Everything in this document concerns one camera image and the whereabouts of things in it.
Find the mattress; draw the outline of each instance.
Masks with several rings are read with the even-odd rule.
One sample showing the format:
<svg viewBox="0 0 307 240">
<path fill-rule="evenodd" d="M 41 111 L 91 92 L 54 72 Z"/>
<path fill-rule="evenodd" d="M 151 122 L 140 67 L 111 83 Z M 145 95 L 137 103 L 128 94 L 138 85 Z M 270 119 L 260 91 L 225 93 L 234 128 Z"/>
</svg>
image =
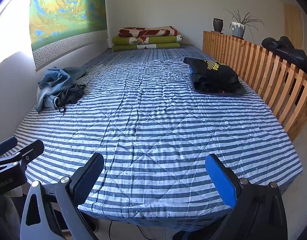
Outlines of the mattress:
<svg viewBox="0 0 307 240">
<path fill-rule="evenodd" d="M 44 153 L 28 164 L 29 182 L 55 183 L 93 153 L 105 167 L 79 206 L 95 218 L 194 231 L 224 216 L 205 170 L 214 153 L 238 177 L 278 183 L 281 192 L 302 166 L 269 107 L 243 81 L 247 95 L 217 97 L 192 90 L 180 49 L 105 51 L 83 67 L 85 95 L 63 115 L 32 109 L 15 132 L 17 149 L 36 139 Z"/>
</svg>

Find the pile of clothes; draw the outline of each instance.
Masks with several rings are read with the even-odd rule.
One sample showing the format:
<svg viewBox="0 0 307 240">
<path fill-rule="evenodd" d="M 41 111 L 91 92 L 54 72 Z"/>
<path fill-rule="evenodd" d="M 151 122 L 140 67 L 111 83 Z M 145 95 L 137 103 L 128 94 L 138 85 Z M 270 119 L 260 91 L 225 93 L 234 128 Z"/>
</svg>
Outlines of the pile of clothes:
<svg viewBox="0 0 307 240">
<path fill-rule="evenodd" d="M 295 49 L 290 39 L 286 36 L 276 41 L 274 38 L 266 38 L 261 43 L 262 47 L 273 54 L 295 64 L 298 68 L 307 73 L 307 55 L 302 49 Z"/>
<path fill-rule="evenodd" d="M 236 72 L 217 61 L 185 57 L 190 66 L 193 90 L 216 96 L 240 96 L 246 92 Z"/>
<path fill-rule="evenodd" d="M 38 82 L 36 111 L 39 113 L 49 108 L 65 113 L 66 105 L 75 104 L 84 94 L 86 85 L 79 84 L 77 79 L 85 73 L 86 70 L 81 67 L 53 67 L 46 70 Z"/>
<path fill-rule="evenodd" d="M 172 26 L 159 28 L 123 28 L 112 39 L 113 51 L 132 49 L 180 48 L 182 36 Z"/>
</svg>

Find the metal screw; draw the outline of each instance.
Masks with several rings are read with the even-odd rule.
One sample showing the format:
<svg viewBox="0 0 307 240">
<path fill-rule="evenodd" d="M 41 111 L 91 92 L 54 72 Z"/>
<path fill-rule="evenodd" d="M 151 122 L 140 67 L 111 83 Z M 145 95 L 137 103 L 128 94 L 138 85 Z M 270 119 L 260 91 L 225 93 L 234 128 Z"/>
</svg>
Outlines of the metal screw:
<svg viewBox="0 0 307 240">
<path fill-rule="evenodd" d="M 35 180 L 32 184 L 31 184 L 31 186 L 33 186 L 33 187 L 36 187 L 36 186 L 38 186 L 39 185 L 39 181 L 37 181 L 37 180 Z"/>
<path fill-rule="evenodd" d="M 249 182 L 246 178 L 241 178 L 239 181 L 242 185 L 247 185 Z"/>
<path fill-rule="evenodd" d="M 278 187 L 278 184 L 275 183 L 275 182 L 271 182 L 271 183 L 270 183 L 270 186 L 273 187 L 273 188 L 276 188 L 276 187 Z"/>
<path fill-rule="evenodd" d="M 61 183 L 67 183 L 69 181 L 69 178 L 63 177 L 60 181 L 61 181 Z"/>
</svg>

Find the floor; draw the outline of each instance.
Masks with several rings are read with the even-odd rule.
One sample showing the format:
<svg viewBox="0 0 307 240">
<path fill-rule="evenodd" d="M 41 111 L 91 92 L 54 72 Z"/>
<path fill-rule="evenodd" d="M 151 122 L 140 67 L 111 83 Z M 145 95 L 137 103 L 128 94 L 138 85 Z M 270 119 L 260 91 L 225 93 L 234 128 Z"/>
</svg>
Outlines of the floor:
<svg viewBox="0 0 307 240">
<path fill-rule="evenodd" d="M 307 123 L 297 139 L 293 142 L 303 166 L 303 173 L 299 175 L 292 185 L 283 194 L 287 224 L 288 239 L 297 240 L 307 225 Z M 108 230 L 110 221 L 98 220 L 99 230 L 96 233 L 101 240 L 110 240 Z M 177 231 L 162 227 L 141 227 L 147 238 L 154 240 L 171 240 Z M 144 240 L 139 229 L 132 224 L 113 222 L 111 226 L 112 240 Z"/>
<path fill-rule="evenodd" d="M 289 240 L 296 240 L 307 225 L 307 122 L 293 145 L 303 166 L 303 173 L 282 195 Z"/>
<path fill-rule="evenodd" d="M 95 235 L 99 240 L 110 240 L 108 236 L 110 221 L 102 219 L 98 219 L 97 221 L 99 229 Z M 177 232 L 177 230 L 163 227 L 141 226 L 140 228 L 143 234 L 152 240 L 171 240 L 172 236 Z M 112 222 L 110 236 L 112 240 L 145 240 L 136 225 L 118 221 Z"/>
</svg>

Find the dark ceramic pot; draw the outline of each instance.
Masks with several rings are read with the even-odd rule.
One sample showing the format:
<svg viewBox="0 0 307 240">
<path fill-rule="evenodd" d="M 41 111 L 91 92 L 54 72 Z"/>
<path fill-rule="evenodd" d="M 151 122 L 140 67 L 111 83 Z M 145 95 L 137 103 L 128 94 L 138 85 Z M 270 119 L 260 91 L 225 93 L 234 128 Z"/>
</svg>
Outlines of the dark ceramic pot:
<svg viewBox="0 0 307 240">
<path fill-rule="evenodd" d="M 222 32 L 222 28 L 223 28 L 223 20 L 221 19 L 217 19 L 217 18 L 214 18 L 214 30 L 215 32 Z"/>
</svg>

